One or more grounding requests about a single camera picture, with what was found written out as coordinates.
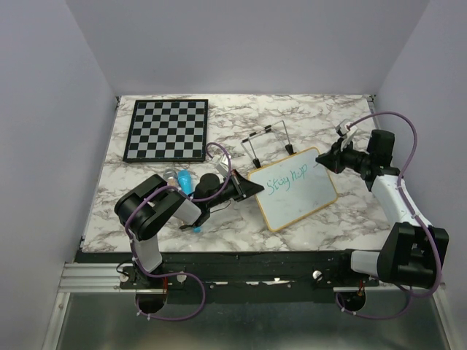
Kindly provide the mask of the yellow framed whiteboard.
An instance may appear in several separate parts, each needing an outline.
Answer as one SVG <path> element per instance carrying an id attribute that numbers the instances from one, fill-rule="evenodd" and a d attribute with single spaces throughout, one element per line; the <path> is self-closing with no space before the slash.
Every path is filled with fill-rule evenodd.
<path id="1" fill-rule="evenodd" d="M 310 147 L 251 171 L 248 179 L 264 187 L 255 197 L 267 228 L 277 232 L 338 199 L 326 168 L 315 161 Z"/>

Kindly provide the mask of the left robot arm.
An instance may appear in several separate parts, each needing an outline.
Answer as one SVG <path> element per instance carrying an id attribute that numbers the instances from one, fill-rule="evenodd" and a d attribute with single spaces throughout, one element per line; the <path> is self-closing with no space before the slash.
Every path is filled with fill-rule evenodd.
<path id="1" fill-rule="evenodd" d="M 228 172 L 224 182 L 213 173 L 204 174 L 195 190 L 177 190 L 159 175 L 152 175 L 121 197 L 114 207 L 125 228 L 135 264 L 137 280 L 146 288 L 161 282 L 163 262 L 158 233 L 172 218 L 182 222 L 182 230 L 202 226 L 211 209 L 226 201 L 243 201 L 264 190 L 245 179 L 237 170 Z"/>

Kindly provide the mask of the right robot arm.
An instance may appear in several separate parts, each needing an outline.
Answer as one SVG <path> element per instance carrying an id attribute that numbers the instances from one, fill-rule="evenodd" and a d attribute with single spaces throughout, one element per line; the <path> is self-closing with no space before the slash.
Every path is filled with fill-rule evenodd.
<path id="1" fill-rule="evenodd" d="M 358 173 L 392 226 L 379 251 L 348 250 L 347 261 L 336 266 L 336 278 L 350 286 L 366 274 L 392 284 L 434 289 L 439 285 L 449 236 L 419 214 L 406 194 L 400 170 L 391 165 L 394 142 L 393 133 L 373 130 L 366 151 L 361 152 L 354 149 L 348 131 L 316 158 L 335 174 L 347 168 Z"/>

